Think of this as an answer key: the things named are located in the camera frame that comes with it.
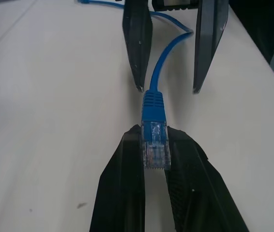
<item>cable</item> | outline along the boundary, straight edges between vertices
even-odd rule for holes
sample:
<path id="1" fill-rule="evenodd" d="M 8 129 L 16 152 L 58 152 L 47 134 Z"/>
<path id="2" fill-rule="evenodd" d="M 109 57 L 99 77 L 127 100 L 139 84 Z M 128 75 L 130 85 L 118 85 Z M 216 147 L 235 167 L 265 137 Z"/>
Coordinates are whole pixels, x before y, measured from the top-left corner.
<path id="1" fill-rule="evenodd" d="M 160 58 L 158 59 L 156 65 L 155 65 L 155 68 L 153 70 L 153 74 L 152 74 L 152 78 L 151 78 L 151 82 L 150 82 L 150 90 L 157 91 L 158 78 L 160 76 L 161 69 L 163 67 L 163 64 L 164 64 L 168 54 L 173 49 L 173 47 L 176 46 L 182 40 L 190 37 L 192 34 L 193 34 L 192 32 L 187 32 L 185 34 L 179 35 L 178 37 L 173 39 L 170 42 L 170 44 L 168 44 L 168 46 L 164 49 L 164 51 L 162 52 Z"/>
<path id="2" fill-rule="evenodd" d="M 101 4 L 101 5 L 107 5 L 107 6 L 113 6 L 113 7 L 117 7 L 120 9 L 124 9 L 124 5 L 122 4 L 118 4 L 115 2 L 109 2 L 109 1 L 99 1 L 99 0 L 78 0 L 78 2 L 82 3 L 82 4 Z M 169 20 L 170 22 L 172 22 L 173 24 L 175 24 L 176 26 L 178 26 L 179 28 L 181 28 L 182 30 L 184 30 L 185 32 L 193 32 L 190 28 L 186 27 L 184 24 L 182 24 L 180 21 L 178 21 L 177 19 L 175 19 L 174 17 L 161 13 L 161 12 L 155 12 L 155 11 L 150 11 L 150 15 L 151 16 L 159 16 L 162 18 L 165 18 L 167 20 Z"/>

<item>small black mark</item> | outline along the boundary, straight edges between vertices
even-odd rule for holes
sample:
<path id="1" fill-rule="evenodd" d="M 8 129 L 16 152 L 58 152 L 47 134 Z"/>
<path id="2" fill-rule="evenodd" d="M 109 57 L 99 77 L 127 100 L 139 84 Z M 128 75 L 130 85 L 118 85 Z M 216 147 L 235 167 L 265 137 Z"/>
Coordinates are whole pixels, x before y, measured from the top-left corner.
<path id="1" fill-rule="evenodd" d="M 86 206 L 87 203 L 86 202 L 83 202 L 83 203 L 80 203 L 78 206 L 77 206 L 77 209 L 81 208 L 81 207 L 84 207 Z"/>

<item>white table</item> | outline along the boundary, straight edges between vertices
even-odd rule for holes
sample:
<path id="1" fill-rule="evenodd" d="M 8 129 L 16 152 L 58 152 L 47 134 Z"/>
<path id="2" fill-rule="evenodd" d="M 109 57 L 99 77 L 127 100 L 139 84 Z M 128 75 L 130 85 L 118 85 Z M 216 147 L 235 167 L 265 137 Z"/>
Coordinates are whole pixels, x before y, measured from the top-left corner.
<path id="1" fill-rule="evenodd" d="M 195 29 L 196 10 L 168 14 Z M 141 118 L 122 12 L 38 0 L 11 25 L 0 33 L 0 232 L 88 231 L 99 176 Z M 153 19 L 146 87 L 178 34 Z M 274 73 L 231 10 L 193 96 L 194 45 L 194 38 L 179 45 L 162 70 L 167 122 L 202 146 L 249 230 L 273 232 Z M 147 172 L 146 187 L 146 231 L 173 231 L 162 173 Z"/>

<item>blue ethernet cable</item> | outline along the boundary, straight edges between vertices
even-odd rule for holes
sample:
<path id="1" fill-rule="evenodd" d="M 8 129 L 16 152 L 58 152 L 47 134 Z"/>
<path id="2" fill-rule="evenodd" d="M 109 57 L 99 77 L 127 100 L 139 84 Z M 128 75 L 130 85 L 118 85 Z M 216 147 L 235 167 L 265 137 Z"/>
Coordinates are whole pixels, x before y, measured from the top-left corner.
<path id="1" fill-rule="evenodd" d="M 120 9 L 124 9 L 124 5 L 122 4 L 118 4 L 115 2 L 109 2 L 109 1 L 99 1 L 99 0 L 78 0 L 78 2 L 82 3 L 82 4 L 101 4 L 101 5 L 107 5 L 107 6 L 113 6 L 113 7 L 117 7 Z M 161 13 L 161 12 L 155 12 L 155 11 L 150 11 L 150 15 L 151 16 L 159 16 L 162 18 L 165 18 L 167 20 L 169 20 L 170 22 L 172 22 L 173 24 L 175 24 L 176 26 L 178 26 L 179 28 L 181 28 L 182 30 L 184 30 L 185 32 L 193 32 L 190 28 L 186 27 L 184 24 L 182 24 L 180 21 L 178 21 L 177 19 L 175 19 L 174 17 Z"/>
<path id="2" fill-rule="evenodd" d="M 150 89 L 145 92 L 142 103 L 141 139 L 143 164 L 146 168 L 170 169 L 171 158 L 168 143 L 167 122 L 163 94 L 157 90 L 160 71 L 164 61 L 175 45 L 190 37 L 187 32 L 176 37 L 162 52 L 154 68 Z"/>

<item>white desk surface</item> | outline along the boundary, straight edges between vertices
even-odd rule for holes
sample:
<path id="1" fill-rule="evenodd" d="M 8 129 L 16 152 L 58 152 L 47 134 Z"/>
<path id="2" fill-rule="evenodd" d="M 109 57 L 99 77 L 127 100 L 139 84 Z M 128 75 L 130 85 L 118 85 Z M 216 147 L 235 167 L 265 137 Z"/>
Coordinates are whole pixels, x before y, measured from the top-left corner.
<path id="1" fill-rule="evenodd" d="M 85 232 L 101 172 L 123 133 L 140 123 L 142 94 L 128 64 L 122 11 L 38 0 L 11 27 L 34 1 L 21 2 L 0 23 L 0 232 Z M 195 29 L 196 10 L 168 14 Z M 180 33 L 153 19 L 146 87 L 159 54 Z M 194 40 L 179 45 L 162 70 L 167 122 L 202 146 L 249 230 L 273 232 L 274 73 L 230 11 L 193 96 Z M 170 208 L 162 173 L 146 173 L 146 181 L 146 231 L 173 231 L 171 212 L 162 209 Z"/>

